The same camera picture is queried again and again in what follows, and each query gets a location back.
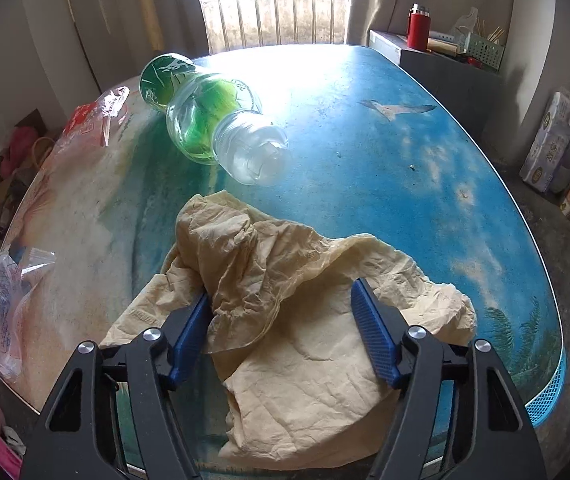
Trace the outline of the beige paper bag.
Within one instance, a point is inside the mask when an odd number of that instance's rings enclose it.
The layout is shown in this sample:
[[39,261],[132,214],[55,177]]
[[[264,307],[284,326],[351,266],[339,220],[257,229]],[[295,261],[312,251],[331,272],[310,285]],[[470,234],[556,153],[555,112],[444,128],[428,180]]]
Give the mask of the beige paper bag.
[[355,324],[357,278],[442,341],[476,332],[468,296],[370,234],[328,238],[223,191],[190,198],[175,234],[104,344],[126,344],[207,292],[206,352],[229,404],[220,455],[237,465],[335,468],[381,448],[398,394],[376,377]]

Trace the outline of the small clear plastic bag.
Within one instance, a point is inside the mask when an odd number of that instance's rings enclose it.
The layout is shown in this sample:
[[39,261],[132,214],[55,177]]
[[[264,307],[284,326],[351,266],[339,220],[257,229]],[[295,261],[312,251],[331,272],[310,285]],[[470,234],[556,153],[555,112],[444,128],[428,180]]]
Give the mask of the small clear plastic bag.
[[0,252],[0,376],[14,382],[22,370],[22,322],[32,292],[56,263],[56,255],[27,247],[15,260]]

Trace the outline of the green label plastic bottle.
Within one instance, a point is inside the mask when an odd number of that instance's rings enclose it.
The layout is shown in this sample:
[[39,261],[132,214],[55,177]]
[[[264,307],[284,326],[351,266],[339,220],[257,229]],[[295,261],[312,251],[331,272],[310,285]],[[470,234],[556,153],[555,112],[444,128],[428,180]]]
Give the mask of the green label plastic bottle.
[[283,176],[287,136],[244,81],[165,53],[140,73],[140,95],[165,113],[172,143],[193,162],[218,165],[242,185],[271,185]]

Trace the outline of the red printed clear plastic bag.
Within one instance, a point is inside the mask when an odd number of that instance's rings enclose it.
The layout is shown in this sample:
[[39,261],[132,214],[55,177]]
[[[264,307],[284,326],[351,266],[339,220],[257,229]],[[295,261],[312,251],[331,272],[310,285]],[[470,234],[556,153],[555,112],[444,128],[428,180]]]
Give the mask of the red printed clear plastic bag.
[[131,89],[119,86],[97,100],[78,106],[62,130],[42,169],[51,170],[64,160],[99,148],[107,148],[128,118]]

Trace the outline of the blue plastic trash basket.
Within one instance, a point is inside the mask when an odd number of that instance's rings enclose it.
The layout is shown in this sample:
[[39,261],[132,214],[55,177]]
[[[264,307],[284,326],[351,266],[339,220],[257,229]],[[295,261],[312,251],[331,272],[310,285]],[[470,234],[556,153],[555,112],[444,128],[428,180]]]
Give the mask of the blue plastic trash basket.
[[525,405],[534,428],[541,426],[552,414],[562,393],[566,370],[567,356],[566,351],[562,350],[558,366],[547,385]]

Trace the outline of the wrapped tissue roll pack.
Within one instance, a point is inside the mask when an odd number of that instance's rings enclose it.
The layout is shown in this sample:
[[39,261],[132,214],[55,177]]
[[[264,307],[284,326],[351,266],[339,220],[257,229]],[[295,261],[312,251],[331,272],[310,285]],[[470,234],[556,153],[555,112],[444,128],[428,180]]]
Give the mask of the wrapped tissue roll pack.
[[561,88],[551,96],[520,167],[520,179],[540,193],[547,192],[569,145],[570,92]]

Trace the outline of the cardboard box with pink items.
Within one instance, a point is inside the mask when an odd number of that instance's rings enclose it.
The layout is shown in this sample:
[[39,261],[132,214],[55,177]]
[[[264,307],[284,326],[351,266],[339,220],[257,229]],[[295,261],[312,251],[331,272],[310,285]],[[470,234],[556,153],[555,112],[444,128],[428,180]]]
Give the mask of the cardboard box with pink items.
[[47,128],[37,108],[9,130],[0,141],[0,206],[27,189],[60,134],[60,129]]

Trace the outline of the grey cabinet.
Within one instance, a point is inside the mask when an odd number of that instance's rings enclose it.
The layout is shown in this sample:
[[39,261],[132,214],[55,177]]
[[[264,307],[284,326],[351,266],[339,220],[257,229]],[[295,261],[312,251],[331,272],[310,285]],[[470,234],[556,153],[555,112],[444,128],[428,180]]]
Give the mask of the grey cabinet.
[[498,73],[439,53],[410,49],[390,32],[369,32],[369,47],[419,81],[479,143],[502,87]]

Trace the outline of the wooden rolling pin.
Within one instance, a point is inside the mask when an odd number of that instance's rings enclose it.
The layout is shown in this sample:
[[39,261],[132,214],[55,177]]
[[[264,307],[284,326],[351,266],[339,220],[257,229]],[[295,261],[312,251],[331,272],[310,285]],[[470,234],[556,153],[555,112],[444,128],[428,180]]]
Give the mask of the wooden rolling pin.
[[430,38],[427,40],[427,50],[456,58],[459,55],[459,46],[449,41]]

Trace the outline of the green plastic basket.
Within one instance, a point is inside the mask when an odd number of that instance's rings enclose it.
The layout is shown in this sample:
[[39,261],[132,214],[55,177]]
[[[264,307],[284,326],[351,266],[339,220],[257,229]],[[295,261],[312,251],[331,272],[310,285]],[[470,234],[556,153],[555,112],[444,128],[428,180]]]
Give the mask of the green plastic basket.
[[500,70],[504,48],[475,32],[469,32],[463,41],[462,53],[493,70]]

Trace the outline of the red thermos bottle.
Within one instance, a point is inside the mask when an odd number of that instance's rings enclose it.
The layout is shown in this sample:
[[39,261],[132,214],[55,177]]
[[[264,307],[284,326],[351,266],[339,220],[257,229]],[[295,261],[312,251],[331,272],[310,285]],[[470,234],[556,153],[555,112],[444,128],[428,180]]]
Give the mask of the red thermos bottle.
[[430,10],[414,3],[407,14],[407,46],[418,51],[426,51],[430,38]]

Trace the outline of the window railing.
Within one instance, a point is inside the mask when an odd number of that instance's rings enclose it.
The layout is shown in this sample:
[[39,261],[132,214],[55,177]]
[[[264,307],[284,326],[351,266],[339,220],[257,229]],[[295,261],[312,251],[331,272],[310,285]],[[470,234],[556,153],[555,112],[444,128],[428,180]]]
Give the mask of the window railing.
[[343,44],[351,0],[199,0],[210,53]]

